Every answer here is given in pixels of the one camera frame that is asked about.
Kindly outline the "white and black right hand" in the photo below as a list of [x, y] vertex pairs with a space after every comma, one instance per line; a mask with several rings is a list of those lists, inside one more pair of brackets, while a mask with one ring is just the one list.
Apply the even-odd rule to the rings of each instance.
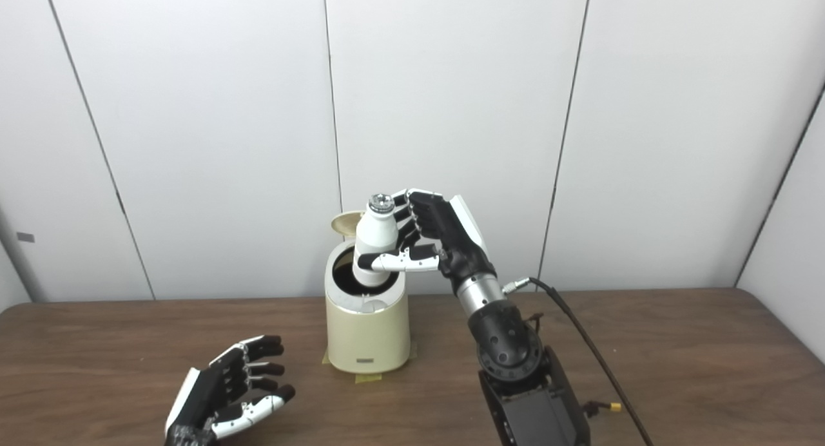
[[454, 287], [474, 275], [497, 276], [463, 197], [421, 189], [371, 197], [356, 228], [357, 281], [377, 287], [390, 273], [430, 271]]

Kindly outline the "white and black left hand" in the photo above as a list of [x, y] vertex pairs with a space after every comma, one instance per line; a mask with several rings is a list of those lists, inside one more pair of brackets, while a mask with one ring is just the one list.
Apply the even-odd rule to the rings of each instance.
[[192, 367], [169, 411], [166, 445], [219, 445], [266, 420], [296, 394], [279, 385], [283, 365], [266, 361], [283, 354], [281, 337], [262, 334], [231, 345], [205, 369]]

